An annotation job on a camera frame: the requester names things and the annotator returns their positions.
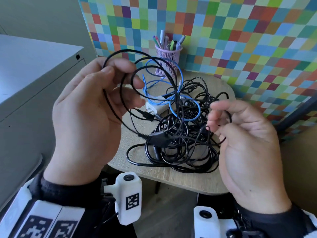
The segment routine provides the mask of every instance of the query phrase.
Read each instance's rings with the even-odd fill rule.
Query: floor
[[[134,223],[138,238],[190,238],[197,193],[142,179],[142,215]]]

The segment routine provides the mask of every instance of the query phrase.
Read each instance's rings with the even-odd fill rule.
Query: wire
[[[125,74],[120,83],[120,98],[123,106],[129,112],[134,129],[129,128],[122,119],[115,113],[111,103],[108,99],[107,93],[104,90],[105,99],[113,112],[114,116],[120,120],[120,122],[128,128],[131,132],[137,134],[139,137],[145,139],[145,143],[136,144],[131,146],[126,152],[127,160],[134,165],[144,166],[144,167],[171,167],[174,170],[183,173],[210,173],[217,169],[219,160],[219,152],[216,151],[215,147],[220,147],[225,140],[222,140],[220,143],[216,143],[215,140],[212,139],[213,133],[206,129],[207,116],[209,113],[209,106],[212,102],[219,100],[220,95],[225,95],[228,99],[229,96],[226,92],[219,93],[216,97],[213,97],[208,93],[208,87],[205,81],[201,77],[194,77],[191,80],[183,80],[181,73],[181,81],[179,85],[177,85],[177,75],[172,66],[170,65],[171,60],[165,60],[158,57],[151,57],[146,53],[137,50],[124,49],[117,52],[114,52],[110,55],[103,64],[104,68],[108,62],[108,60],[114,55],[122,52],[135,52],[144,55],[145,57],[138,59],[135,61],[135,64],[147,60],[145,66],[142,66],[136,69],[131,74],[130,84],[134,91],[142,97],[147,98],[149,101],[156,100],[160,102],[156,102],[156,104],[163,104],[168,102],[170,109],[168,110],[168,114],[161,119],[146,119],[141,118],[129,110],[123,100],[122,96],[122,87],[125,83],[125,79],[127,75]],[[154,62],[155,65],[148,65],[149,62]],[[174,79],[172,76],[163,68],[163,66],[168,66],[174,75]],[[165,77],[168,81],[163,80],[163,78],[154,80],[154,81],[145,81],[145,77],[143,76],[143,81],[145,83],[145,87],[143,89],[144,94],[137,91],[137,89],[133,85],[133,79],[137,72],[145,69],[148,73],[148,68],[158,68],[162,70],[165,74]],[[171,87],[166,89],[166,93],[162,95],[165,100],[158,99],[157,97],[153,97],[148,94],[148,89],[153,85],[159,82],[167,82],[171,85]],[[194,90],[200,88],[201,92],[198,93],[195,97],[192,97],[191,94]],[[228,113],[229,122],[232,122],[231,115]],[[137,118],[140,120],[151,120],[158,121],[156,128],[151,132],[151,134],[141,134],[137,131],[133,118]],[[154,145],[153,140],[155,139],[165,139],[168,142],[158,142],[159,144],[167,144],[166,146],[162,145]],[[201,157],[195,158],[193,155],[198,147],[205,147],[204,152],[202,152]],[[129,152],[138,147],[144,147],[145,155],[149,160],[149,163],[138,163],[129,157]]]

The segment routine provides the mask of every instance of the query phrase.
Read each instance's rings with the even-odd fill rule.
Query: wooden table
[[[146,81],[158,79],[149,75],[145,70],[142,70],[138,73],[140,77],[142,77],[142,74],[145,75]],[[225,81],[220,80],[212,75],[203,73],[184,71],[183,74],[184,80],[192,79],[197,76],[202,77],[208,86],[208,92],[212,96],[216,96],[218,93],[225,91],[228,93],[230,100],[235,100],[235,95],[232,88]],[[170,87],[170,85],[160,82],[150,88],[148,92],[151,95],[158,96],[162,93],[165,93],[168,87]],[[225,98],[225,95],[221,95],[219,99]],[[129,127],[133,128],[129,113],[124,115],[123,121]],[[157,121],[150,122],[139,120],[136,118],[133,119],[133,122],[137,130],[143,134],[149,134],[150,132],[152,132],[158,123]],[[109,162],[109,165],[112,168],[115,168],[122,172],[133,171],[141,177],[188,189],[200,194],[216,195],[228,192],[220,177],[219,169],[216,169],[214,172],[209,174],[185,174],[168,167],[141,167],[129,163],[125,157],[127,149],[132,145],[144,142],[145,140],[139,138],[136,134],[133,134],[124,126],[122,126],[120,146],[116,156],[113,158],[113,160]],[[145,156],[143,146],[131,150],[129,153],[129,157],[131,158],[131,160],[138,163],[149,163],[148,159]]]

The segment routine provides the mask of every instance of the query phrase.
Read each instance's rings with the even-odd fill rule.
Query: right hand
[[[273,125],[250,104],[222,100],[210,105],[207,129],[226,137],[221,144],[222,180],[242,207],[261,214],[289,210],[277,133]],[[228,115],[232,114],[232,123]]]

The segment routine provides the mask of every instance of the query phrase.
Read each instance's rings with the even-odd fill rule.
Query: gray wall
[[[85,47],[96,57],[78,0],[0,0],[0,33]]]

